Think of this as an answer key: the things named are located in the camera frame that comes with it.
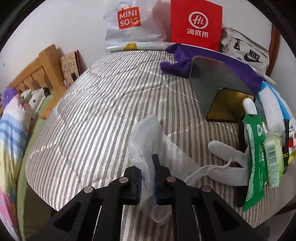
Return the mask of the white glove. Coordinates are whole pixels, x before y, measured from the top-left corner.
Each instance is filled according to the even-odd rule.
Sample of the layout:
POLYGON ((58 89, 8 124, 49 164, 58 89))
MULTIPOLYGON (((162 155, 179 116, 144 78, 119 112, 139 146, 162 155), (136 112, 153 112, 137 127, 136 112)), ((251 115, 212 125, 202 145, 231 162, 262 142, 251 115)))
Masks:
POLYGON ((249 149, 243 153, 222 142, 211 141, 208 150, 226 162, 224 166, 208 168, 208 177, 228 186, 248 185, 249 149))

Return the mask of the green sachet packet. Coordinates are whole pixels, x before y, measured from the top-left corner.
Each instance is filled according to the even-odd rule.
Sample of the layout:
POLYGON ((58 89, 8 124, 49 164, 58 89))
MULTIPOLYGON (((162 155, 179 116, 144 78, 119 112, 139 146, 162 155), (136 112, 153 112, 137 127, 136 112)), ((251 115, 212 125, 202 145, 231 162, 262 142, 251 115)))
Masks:
POLYGON ((261 116, 245 114, 244 123, 248 136, 248 190, 243 211, 250 209, 264 197, 267 167, 263 143, 265 132, 261 116))

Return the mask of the white mesh drawstring pouch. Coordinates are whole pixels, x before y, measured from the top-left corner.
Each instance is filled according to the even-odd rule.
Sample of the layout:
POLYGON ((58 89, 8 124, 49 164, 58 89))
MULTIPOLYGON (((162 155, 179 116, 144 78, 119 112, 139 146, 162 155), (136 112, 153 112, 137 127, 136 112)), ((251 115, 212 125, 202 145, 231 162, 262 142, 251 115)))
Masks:
POLYGON ((200 167, 188 154, 183 152, 167 137, 155 114, 141 120, 132 130, 128 141, 129 159, 142 173, 140 210, 154 222, 165 224, 171 216, 171 207, 157 206, 154 195, 156 171, 152 156, 158 155, 160 165, 167 167, 170 173, 189 186, 204 176, 228 185, 230 163, 223 166, 207 165, 200 167))

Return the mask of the tomato sticker card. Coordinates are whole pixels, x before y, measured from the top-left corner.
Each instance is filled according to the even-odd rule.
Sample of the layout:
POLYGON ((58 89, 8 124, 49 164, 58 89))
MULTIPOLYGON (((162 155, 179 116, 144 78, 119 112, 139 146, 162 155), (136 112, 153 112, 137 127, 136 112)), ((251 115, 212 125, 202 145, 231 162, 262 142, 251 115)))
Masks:
POLYGON ((288 138, 288 150, 289 154, 291 155, 293 152, 295 152, 295 124, 290 123, 289 124, 289 138, 288 138))

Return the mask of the white foam sponge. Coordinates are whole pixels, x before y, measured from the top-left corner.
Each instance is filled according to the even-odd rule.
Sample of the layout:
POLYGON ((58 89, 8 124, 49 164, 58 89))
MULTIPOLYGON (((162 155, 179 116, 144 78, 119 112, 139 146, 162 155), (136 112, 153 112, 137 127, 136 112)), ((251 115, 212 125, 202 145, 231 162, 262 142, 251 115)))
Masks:
POLYGON ((279 137, 282 136, 285 132, 285 124, 277 98, 267 86, 260 90, 258 95, 263 106, 269 132, 279 137))

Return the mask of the striped mattress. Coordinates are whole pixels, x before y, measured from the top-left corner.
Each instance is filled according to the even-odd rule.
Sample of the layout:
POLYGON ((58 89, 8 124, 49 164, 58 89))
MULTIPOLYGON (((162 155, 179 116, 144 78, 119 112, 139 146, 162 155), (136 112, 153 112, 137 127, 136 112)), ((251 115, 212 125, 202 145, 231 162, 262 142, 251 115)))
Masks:
POLYGON ((165 134, 200 166, 222 164, 208 142, 238 147, 238 125, 207 122, 189 81, 163 75, 164 51, 108 53, 70 87, 32 147, 26 177, 53 209, 83 187, 108 185, 130 166, 133 126, 155 114, 165 134))

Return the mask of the dark green tea tin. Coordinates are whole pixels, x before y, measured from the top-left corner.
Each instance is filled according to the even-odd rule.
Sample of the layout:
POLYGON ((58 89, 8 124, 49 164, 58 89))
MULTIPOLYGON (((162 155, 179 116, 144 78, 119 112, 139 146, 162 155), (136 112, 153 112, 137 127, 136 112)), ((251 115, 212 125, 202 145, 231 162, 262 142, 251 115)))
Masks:
POLYGON ((206 121, 238 123, 245 114, 243 100, 256 100, 243 80, 220 60, 195 56, 189 81, 206 121))

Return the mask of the colourful striped pillow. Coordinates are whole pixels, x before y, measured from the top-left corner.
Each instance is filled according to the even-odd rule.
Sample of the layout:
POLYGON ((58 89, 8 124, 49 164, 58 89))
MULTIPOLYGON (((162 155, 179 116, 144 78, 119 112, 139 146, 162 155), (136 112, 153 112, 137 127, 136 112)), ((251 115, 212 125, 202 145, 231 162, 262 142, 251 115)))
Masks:
POLYGON ((16 184, 30 128, 30 106, 15 95, 1 117, 1 221, 14 240, 20 240, 16 213, 16 184))

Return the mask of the wooden nightstand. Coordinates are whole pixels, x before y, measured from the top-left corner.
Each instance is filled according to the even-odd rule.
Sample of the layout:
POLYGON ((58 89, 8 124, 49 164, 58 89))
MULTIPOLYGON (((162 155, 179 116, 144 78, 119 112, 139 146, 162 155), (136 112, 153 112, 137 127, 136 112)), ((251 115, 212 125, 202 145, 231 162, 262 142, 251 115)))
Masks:
POLYGON ((45 108, 45 110, 42 112, 41 119, 43 120, 47 119, 47 117, 52 112, 53 108, 57 105, 58 101, 62 98, 65 92, 66 92, 66 88, 63 85, 51 91, 53 99, 49 103, 49 105, 45 108))

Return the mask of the white spotted plush toy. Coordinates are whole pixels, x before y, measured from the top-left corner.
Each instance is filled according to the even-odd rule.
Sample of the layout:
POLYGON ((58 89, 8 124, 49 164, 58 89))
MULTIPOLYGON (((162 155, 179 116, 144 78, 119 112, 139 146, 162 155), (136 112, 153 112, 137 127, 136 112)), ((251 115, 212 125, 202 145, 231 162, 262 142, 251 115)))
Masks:
POLYGON ((27 89, 21 93, 21 103, 28 103, 34 113, 37 113, 46 98, 45 89, 40 88, 37 90, 27 89))

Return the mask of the rolled patterned paper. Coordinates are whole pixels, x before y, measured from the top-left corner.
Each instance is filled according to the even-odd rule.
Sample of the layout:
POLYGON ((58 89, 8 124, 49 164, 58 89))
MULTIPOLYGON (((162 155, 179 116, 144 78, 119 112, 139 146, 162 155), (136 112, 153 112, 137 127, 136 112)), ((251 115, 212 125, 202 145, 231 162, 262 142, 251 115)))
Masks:
MULTIPOLYGON (((131 43, 123 42, 121 44, 117 44, 117 45, 114 45, 114 46, 108 46, 106 48, 106 51, 109 51, 109 52, 127 51, 127 50, 159 50, 159 51, 165 51, 165 49, 167 47, 169 47, 169 46, 171 46, 173 44, 175 44, 175 43, 172 43, 172 42, 131 42, 131 43)), ((184 45, 185 46, 196 47, 196 48, 199 48, 199 49, 205 49, 205 50, 208 50, 208 51, 212 51, 212 52, 222 54, 220 52, 210 50, 210 49, 207 49, 207 48, 203 48, 203 47, 197 47, 197 46, 187 45, 187 44, 184 44, 184 45)), ((273 86, 276 86, 276 82, 274 80, 272 80, 270 77, 268 77, 266 74, 261 73, 260 71, 258 71, 256 68, 254 68, 252 66, 250 66, 250 67, 254 70, 254 72, 256 74, 263 77, 266 82, 268 82, 269 84, 271 84, 273 86)))

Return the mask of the beige Nike waist bag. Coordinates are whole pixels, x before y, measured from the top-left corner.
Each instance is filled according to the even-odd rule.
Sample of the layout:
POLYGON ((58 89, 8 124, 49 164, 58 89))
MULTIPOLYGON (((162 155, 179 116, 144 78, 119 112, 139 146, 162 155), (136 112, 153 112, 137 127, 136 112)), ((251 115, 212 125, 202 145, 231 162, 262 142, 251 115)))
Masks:
POLYGON ((222 29, 220 49, 223 54, 247 63, 262 74, 269 67, 267 49, 232 28, 222 29))

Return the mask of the red Haidilao paper bag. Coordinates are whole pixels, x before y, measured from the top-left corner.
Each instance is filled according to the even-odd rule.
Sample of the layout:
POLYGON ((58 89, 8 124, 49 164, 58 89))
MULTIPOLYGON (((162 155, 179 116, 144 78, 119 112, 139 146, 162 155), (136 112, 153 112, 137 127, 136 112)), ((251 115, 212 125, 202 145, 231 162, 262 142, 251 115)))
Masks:
POLYGON ((223 8, 210 1, 171 1, 171 41, 218 51, 223 8))

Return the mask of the white Miniso plastic bag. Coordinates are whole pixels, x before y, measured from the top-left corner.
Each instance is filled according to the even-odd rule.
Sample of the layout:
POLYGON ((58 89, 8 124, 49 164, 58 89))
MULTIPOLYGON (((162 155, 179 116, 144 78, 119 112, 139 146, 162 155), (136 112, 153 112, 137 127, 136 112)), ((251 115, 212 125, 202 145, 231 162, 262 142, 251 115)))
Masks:
POLYGON ((163 42, 167 38, 159 16, 160 1, 107 1, 105 40, 115 46, 130 42, 163 42))

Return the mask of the brown wooden door frame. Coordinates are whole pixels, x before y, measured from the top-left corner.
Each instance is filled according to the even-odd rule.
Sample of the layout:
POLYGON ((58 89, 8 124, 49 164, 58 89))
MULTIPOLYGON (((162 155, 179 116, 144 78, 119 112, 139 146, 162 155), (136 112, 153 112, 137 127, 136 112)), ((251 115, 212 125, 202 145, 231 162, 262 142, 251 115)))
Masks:
POLYGON ((275 25, 272 25, 270 44, 269 44, 269 49, 268 49, 269 66, 266 70, 266 75, 269 77, 271 76, 271 74, 273 72, 274 65, 275 65, 277 57, 278 57, 278 51, 280 48, 280 37, 281 37, 281 34, 280 34, 279 30, 276 28, 275 25))

